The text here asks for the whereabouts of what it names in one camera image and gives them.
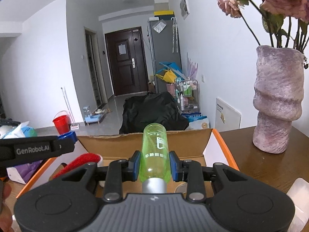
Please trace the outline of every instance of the black cloth cover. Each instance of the black cloth cover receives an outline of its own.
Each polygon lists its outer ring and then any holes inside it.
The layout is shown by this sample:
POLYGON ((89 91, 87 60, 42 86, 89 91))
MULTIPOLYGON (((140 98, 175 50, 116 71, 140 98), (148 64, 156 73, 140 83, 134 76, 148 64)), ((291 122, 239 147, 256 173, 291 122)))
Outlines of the black cloth cover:
POLYGON ((128 98, 123 108, 120 134, 142 133, 151 123, 162 124, 167 131, 185 130, 189 126, 168 92, 128 98))

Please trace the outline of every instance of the wooden table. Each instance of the wooden table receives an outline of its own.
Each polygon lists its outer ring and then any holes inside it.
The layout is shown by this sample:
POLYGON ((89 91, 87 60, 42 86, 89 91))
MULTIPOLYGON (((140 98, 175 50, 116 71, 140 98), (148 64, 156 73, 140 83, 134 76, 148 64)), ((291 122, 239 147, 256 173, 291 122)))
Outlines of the wooden table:
MULTIPOLYGON (((297 178, 309 182, 309 138, 292 128, 288 149, 269 154, 252 142, 254 127, 220 133, 241 172, 286 193, 297 178)), ((303 229, 309 232, 309 223, 303 229)))

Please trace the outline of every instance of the cardboard box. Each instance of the cardboard box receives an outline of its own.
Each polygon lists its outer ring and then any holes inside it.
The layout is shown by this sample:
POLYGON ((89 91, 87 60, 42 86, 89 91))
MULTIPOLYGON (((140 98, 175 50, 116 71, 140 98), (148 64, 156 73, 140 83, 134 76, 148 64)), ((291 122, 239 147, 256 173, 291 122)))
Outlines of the cardboard box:
MULTIPOLYGON (((181 160, 196 160, 202 166, 212 166, 215 162, 222 162, 238 170, 237 164, 228 147, 219 132, 215 129, 171 131, 167 132, 167 139, 169 151, 175 151, 181 160)), ((23 193, 48 182, 55 169, 64 163, 64 161, 68 164, 83 152, 102 155, 104 166, 108 166, 110 162, 117 159, 128 159, 136 150, 141 150, 143 134, 136 133, 100 137, 79 136, 78 140, 73 153, 49 159, 18 194, 17 198, 23 193)), ((174 193, 180 184, 182 183, 176 183, 170 180, 167 185, 167 191, 174 193)), ((141 192, 142 183, 139 180, 123 183, 124 197, 127 193, 141 192)), ((99 188, 97 196, 101 194, 102 188, 99 188)))

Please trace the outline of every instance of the red bucket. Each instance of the red bucket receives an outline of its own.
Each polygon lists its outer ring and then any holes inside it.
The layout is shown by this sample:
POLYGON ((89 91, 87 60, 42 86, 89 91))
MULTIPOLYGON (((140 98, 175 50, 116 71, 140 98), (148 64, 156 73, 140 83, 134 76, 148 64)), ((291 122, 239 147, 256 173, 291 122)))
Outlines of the red bucket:
POLYGON ((68 114, 66 111, 61 111, 61 112, 58 112, 53 119, 53 123, 55 124, 55 127, 60 135, 65 134, 70 131, 68 114), (61 115, 56 118, 56 116, 61 112, 65 112, 66 114, 61 115))

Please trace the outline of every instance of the mop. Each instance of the mop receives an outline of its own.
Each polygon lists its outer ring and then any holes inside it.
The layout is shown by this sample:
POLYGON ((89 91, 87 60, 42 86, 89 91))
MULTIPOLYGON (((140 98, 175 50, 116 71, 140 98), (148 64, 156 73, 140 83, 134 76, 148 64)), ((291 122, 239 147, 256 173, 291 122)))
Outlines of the mop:
POLYGON ((66 95, 66 91, 62 87, 61 87, 61 90, 62 90, 62 94, 63 94, 63 98, 64 98, 64 101, 65 101, 66 107, 68 108, 68 111, 69 111, 70 118, 73 121, 73 124, 71 124, 71 130, 78 130, 79 124, 75 123, 75 118, 73 116, 71 107, 69 107, 70 104, 69 104, 68 96, 66 95))

